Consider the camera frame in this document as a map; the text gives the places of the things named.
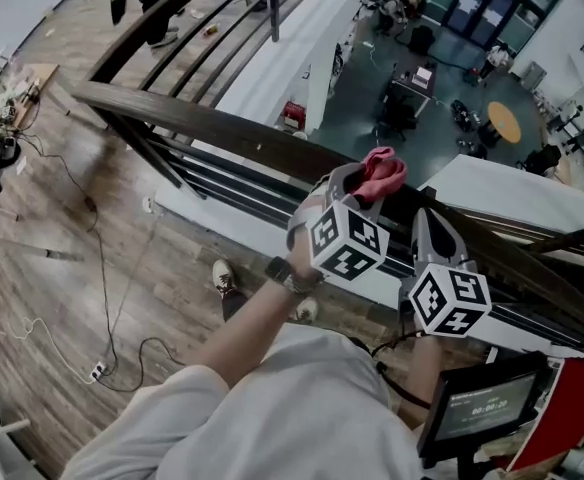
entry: door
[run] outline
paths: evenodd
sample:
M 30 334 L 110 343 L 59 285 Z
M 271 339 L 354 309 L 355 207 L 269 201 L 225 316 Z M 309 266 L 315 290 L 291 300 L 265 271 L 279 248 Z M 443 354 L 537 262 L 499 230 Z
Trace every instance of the door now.
M 472 17 L 482 7 L 483 0 L 456 0 L 456 6 L 449 14 L 446 25 L 465 36 Z
M 514 0 L 490 0 L 481 18 L 470 34 L 470 39 L 479 46 L 492 44 L 492 36 L 514 5 Z

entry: power strip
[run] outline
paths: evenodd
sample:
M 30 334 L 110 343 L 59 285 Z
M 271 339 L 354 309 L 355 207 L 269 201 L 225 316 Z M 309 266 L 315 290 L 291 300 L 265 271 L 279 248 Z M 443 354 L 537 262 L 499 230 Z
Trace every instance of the power strip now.
M 92 377 L 94 380 L 99 380 L 103 375 L 104 371 L 105 365 L 101 361 L 99 361 L 98 363 L 96 363 L 96 366 L 92 370 L 92 373 L 90 373 L 90 377 Z

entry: pink cloth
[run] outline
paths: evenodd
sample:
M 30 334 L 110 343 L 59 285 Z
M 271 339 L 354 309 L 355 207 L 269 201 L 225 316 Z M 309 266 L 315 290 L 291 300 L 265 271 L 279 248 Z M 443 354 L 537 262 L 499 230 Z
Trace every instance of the pink cloth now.
M 393 194 L 405 183 L 408 168 L 405 162 L 394 158 L 392 148 L 374 148 L 361 163 L 365 165 L 365 181 L 353 195 L 361 196 L 365 202 L 372 203 Z

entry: wristwatch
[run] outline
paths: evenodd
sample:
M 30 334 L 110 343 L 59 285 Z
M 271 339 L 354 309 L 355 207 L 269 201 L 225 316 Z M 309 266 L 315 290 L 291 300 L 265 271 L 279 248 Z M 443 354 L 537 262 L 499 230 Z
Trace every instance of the wristwatch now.
M 299 276 L 294 267 L 279 256 L 273 258 L 265 268 L 265 275 L 298 295 L 310 293 L 321 282 L 321 276 L 317 276 L 316 279 L 305 279 Z

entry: teal floor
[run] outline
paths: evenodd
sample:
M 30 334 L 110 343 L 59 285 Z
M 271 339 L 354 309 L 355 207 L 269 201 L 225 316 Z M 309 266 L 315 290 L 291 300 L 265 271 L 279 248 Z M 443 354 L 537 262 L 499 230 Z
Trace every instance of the teal floor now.
M 483 50 L 448 29 L 423 23 L 437 36 L 430 48 L 431 55 L 464 67 L 483 65 Z M 310 137 L 312 142 L 357 160 L 377 146 L 373 134 L 377 102 L 394 64 L 409 55 L 407 48 L 397 44 L 393 37 L 374 35 L 375 24 L 374 18 L 359 24 L 352 57 L 327 103 L 321 127 Z M 410 32 L 403 34 L 403 41 L 409 40 Z M 374 50 L 363 45 L 364 41 L 373 43 Z M 480 109 L 483 122 L 491 101 L 503 103 L 516 116 L 522 132 L 521 142 L 513 145 L 499 141 L 496 147 L 488 149 L 488 160 L 514 166 L 517 160 L 525 159 L 540 147 L 538 114 L 530 93 L 507 75 L 492 74 L 486 80 L 487 87 L 472 87 L 463 82 L 462 76 L 460 69 L 439 63 L 434 91 L 438 103 L 434 99 L 430 101 L 419 116 L 416 130 L 405 132 L 406 142 L 398 137 L 378 139 L 379 145 L 392 146 L 407 163 L 408 182 L 412 186 L 426 182 L 459 154 L 458 138 L 477 140 L 476 136 L 464 134 L 454 123 L 449 104 L 455 99 L 470 109 Z

